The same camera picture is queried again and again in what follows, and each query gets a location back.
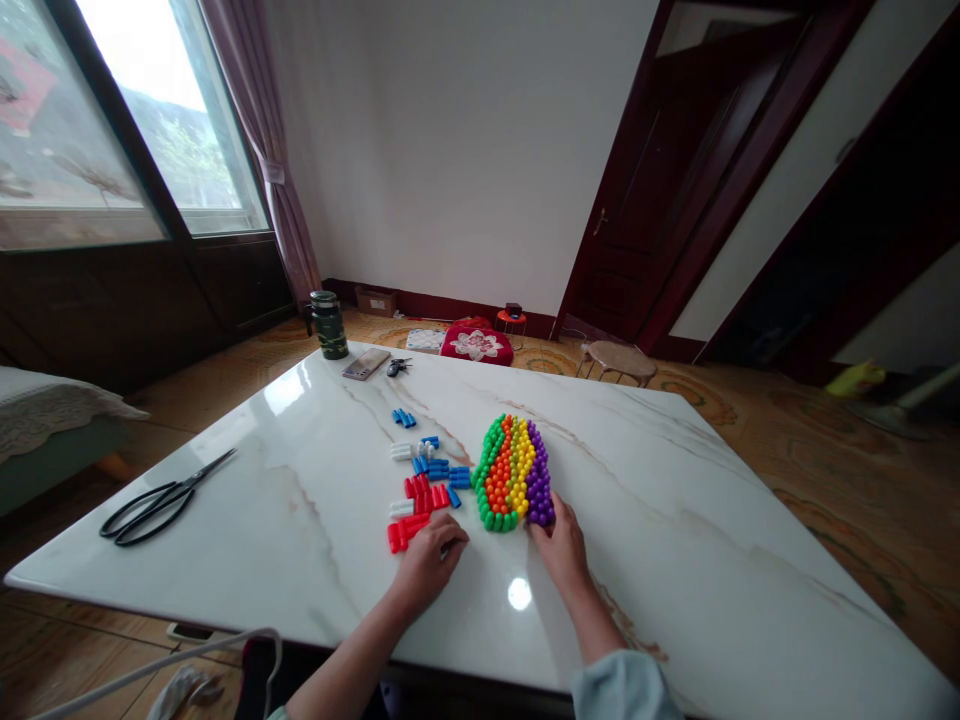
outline thermos bottle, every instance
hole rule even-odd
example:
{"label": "thermos bottle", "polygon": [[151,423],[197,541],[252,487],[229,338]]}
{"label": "thermos bottle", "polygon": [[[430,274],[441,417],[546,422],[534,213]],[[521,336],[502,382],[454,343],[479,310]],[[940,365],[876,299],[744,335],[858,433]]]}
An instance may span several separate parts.
{"label": "thermos bottle", "polygon": [[326,360],[339,360],[347,356],[347,335],[343,329],[340,301],[329,290],[314,290],[310,293],[313,305],[313,324],[317,328],[320,350]]}

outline white marble tabletop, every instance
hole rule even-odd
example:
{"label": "white marble tabletop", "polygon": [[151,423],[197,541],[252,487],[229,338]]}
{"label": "white marble tabletop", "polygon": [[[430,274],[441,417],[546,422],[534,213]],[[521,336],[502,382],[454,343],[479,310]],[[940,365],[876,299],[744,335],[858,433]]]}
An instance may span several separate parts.
{"label": "white marble tabletop", "polygon": [[[475,461],[503,412],[534,420],[553,487],[573,503],[590,565],[631,642],[681,707],[716,718],[921,718],[953,686],[678,395],[417,355],[366,382],[319,352],[228,413],[15,567],[14,587],[234,630],[273,626],[323,646],[380,598],[398,556],[386,526],[409,462],[390,444],[437,435]],[[394,424],[402,407],[416,428]],[[100,538],[120,505],[231,447],[166,532]],[[521,530],[483,530],[397,660],[569,689],[573,627]]]}

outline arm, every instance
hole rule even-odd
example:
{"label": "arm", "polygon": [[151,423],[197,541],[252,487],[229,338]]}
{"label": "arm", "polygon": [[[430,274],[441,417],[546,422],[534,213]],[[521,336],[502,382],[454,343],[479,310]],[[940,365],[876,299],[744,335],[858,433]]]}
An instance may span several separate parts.
{"label": "arm", "polygon": [[446,587],[470,538],[443,515],[410,541],[376,607],[287,703],[290,720],[359,718],[406,629]]}
{"label": "arm", "polygon": [[573,680],[578,718],[682,720],[657,663],[629,649],[600,598],[587,567],[577,515],[552,493],[557,521],[546,530],[529,525],[547,572],[570,613],[586,669]]}
{"label": "arm", "polygon": [[530,525],[529,528],[547,572],[570,613],[583,664],[593,665],[610,653],[629,646],[590,578],[587,549],[576,513],[557,493],[552,496],[556,524],[546,530],[539,525]]}

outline hand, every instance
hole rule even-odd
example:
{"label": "hand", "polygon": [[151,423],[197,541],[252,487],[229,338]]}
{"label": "hand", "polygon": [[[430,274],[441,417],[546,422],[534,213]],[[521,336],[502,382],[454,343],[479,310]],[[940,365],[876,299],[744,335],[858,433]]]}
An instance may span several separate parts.
{"label": "hand", "polygon": [[444,513],[410,541],[387,595],[408,623],[430,607],[450,581],[470,537]]}
{"label": "hand", "polygon": [[527,529],[540,550],[553,584],[569,607],[578,593],[595,589],[587,568],[587,548],[583,544],[577,515],[556,492],[551,492],[550,497],[557,514],[556,522],[546,529],[530,523]]}

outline colorful beads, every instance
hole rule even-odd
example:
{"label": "colorful beads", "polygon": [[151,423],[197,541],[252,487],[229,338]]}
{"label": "colorful beads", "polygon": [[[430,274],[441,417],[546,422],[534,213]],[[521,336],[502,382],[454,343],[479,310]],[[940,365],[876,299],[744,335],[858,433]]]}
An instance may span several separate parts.
{"label": "colorful beads", "polygon": [[525,418],[494,420],[470,484],[487,530],[509,532],[525,516],[539,525],[553,520],[547,453],[536,425]]}

